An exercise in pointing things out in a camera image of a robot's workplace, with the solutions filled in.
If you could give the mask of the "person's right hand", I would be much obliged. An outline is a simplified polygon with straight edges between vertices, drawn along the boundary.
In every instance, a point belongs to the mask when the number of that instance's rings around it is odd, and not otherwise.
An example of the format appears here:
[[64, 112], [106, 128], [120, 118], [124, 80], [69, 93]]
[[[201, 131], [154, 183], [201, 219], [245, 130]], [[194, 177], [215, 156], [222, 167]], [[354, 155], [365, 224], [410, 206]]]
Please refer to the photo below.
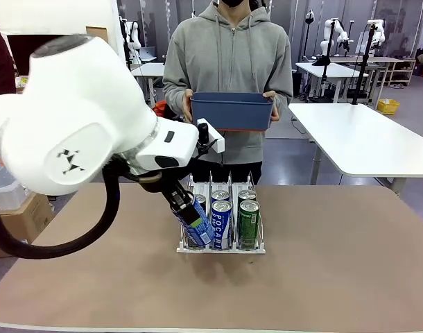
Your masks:
[[184, 120], [187, 123], [191, 123], [193, 120], [191, 113], [191, 97], [193, 96], [193, 91], [191, 89], [185, 89], [184, 95], [182, 97], [182, 112]]

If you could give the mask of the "person's left hand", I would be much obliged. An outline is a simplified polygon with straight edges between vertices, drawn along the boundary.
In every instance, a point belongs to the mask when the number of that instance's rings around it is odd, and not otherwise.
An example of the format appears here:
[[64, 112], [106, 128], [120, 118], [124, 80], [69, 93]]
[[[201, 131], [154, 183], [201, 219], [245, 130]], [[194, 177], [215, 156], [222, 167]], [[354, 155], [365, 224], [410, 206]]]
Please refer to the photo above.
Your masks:
[[278, 122], [280, 120], [280, 113], [277, 107], [277, 93], [275, 91], [268, 91], [263, 93], [263, 97], [273, 101], [273, 108], [270, 116], [271, 122]]

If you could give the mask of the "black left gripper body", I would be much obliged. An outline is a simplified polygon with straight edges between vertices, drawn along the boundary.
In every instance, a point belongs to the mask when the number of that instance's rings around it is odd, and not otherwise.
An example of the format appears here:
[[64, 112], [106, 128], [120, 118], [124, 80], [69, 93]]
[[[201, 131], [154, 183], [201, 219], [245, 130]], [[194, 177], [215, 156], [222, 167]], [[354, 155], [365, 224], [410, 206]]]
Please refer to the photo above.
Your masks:
[[151, 171], [138, 176], [139, 184], [150, 193], [162, 193], [170, 205], [189, 205], [191, 196], [180, 184], [186, 171]]

